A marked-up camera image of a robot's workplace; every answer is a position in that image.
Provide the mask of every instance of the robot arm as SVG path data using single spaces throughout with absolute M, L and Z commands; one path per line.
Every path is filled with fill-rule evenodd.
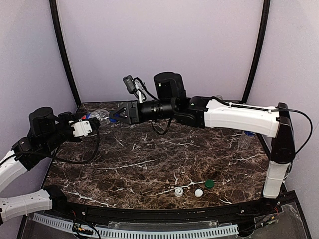
M 127 87 L 128 79 L 132 80 L 132 77 L 124 78 Z M 190 127 L 232 128 L 271 137 L 272 152 L 263 195 L 270 199 L 279 195 L 287 168 L 295 158 L 293 130 L 286 104 L 257 107 L 225 102 L 216 97 L 188 98 L 181 75 L 173 72 L 154 76 L 154 82 L 158 100 L 125 102 L 111 111 L 110 117 L 127 124 L 175 118 L 177 123 Z
M 100 126 L 96 118 L 81 121 L 80 117 L 81 115 L 70 112 L 56 117 L 50 107 L 42 107 L 31 113 L 28 136 L 19 140 L 0 161 L 0 192 L 46 158 L 45 155 L 51 155 L 62 143 L 80 142 L 79 137 L 87 136 Z M 50 210 L 65 201 L 65 195 L 57 186 L 18 197 L 0 198 L 0 225 L 17 216 Z

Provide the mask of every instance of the brown marble surface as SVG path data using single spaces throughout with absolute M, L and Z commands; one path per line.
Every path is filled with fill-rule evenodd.
M 117 103 L 86 103 L 80 112 L 112 109 Z M 157 125 L 165 128 L 167 122 Z M 70 202 L 127 209 L 181 209 L 219 206 L 258 199 L 268 159 L 257 138 L 238 150 L 238 130 L 197 129 L 176 124 L 157 135 L 150 123 L 102 124 L 97 159 L 88 165 L 53 162 L 45 185 L 60 186 Z M 65 143 L 58 153 L 69 160 L 90 157 L 94 135 Z M 213 189 L 204 182 L 215 181 Z M 174 188 L 184 189 L 182 197 Z M 197 188 L 204 195 L 197 198 Z

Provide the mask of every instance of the black pole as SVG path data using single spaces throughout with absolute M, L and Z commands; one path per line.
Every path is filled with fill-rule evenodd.
M 256 43 L 256 49 L 255 49 L 253 61 L 251 64 L 248 80 L 246 83 L 246 87 L 245 87 L 245 91 L 244 91 L 241 103 L 247 102 L 251 87 L 253 85 L 253 81 L 255 78 L 255 74 L 256 74 L 256 70 L 257 70 L 257 66 L 258 66 L 258 61 L 259 61 L 259 57 L 260 57 L 260 53 L 261 53 L 261 49 L 263 47 L 266 26 L 267 26 L 267 20 L 268 20 L 269 6 L 270 6 L 270 0 L 264 0 L 263 12 L 261 15 L 259 33 L 258 33 L 258 38 L 257 38 L 257 43 Z
M 57 40 L 58 45 L 59 45 L 60 54 L 61 54 L 64 70 L 66 73 L 66 77 L 68 78 L 68 82 L 69 82 L 75 103 L 76 103 L 77 107 L 79 107 L 82 103 L 81 103 L 81 99 L 80 99 L 78 90 L 76 89 L 76 85 L 75 85 L 75 81 L 74 81 L 74 78 L 72 75 L 68 55 L 66 54 L 66 49 L 65 49 L 65 45 L 64 45 L 64 41 L 63 41 L 62 30 L 61 30 L 61 25 L 60 25 L 60 20 L 59 20 L 59 13 L 58 13 L 57 6 L 56 6 L 56 0 L 50 0 L 50 8 L 51 8 L 51 14 L 52 14 L 52 20 L 53 20 L 56 40 Z

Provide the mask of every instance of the bottle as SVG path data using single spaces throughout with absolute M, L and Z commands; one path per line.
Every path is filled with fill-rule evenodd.
M 101 123 L 115 123 L 116 121 L 113 119 L 110 119 L 110 112 L 108 112 L 105 109 L 98 109 L 93 112 L 86 113 L 83 117 L 82 120 L 84 119 L 89 119 L 96 117 L 99 119 Z
M 256 133 L 243 131 L 238 140 L 238 147 L 241 149 L 248 149 L 255 135 Z

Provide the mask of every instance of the white wall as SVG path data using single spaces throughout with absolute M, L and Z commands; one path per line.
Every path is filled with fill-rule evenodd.
M 76 109 L 60 58 L 49 1 L 0 1 L 0 158 L 29 130 L 29 113 L 51 106 Z M 9 185 L 0 197 L 39 190 L 49 161 Z M 0 227 L 0 239 L 16 238 L 21 217 Z
M 275 105 L 285 102 L 291 109 L 307 113 L 314 135 L 298 154 L 286 180 L 295 190 L 312 237 L 319 238 L 319 2 L 272 1 L 264 46 L 250 104 Z M 306 118 L 291 113 L 296 146 L 309 133 Z
M 128 100 L 122 78 L 183 76 L 189 96 L 242 98 L 262 0 L 59 0 L 71 67 L 84 102 Z

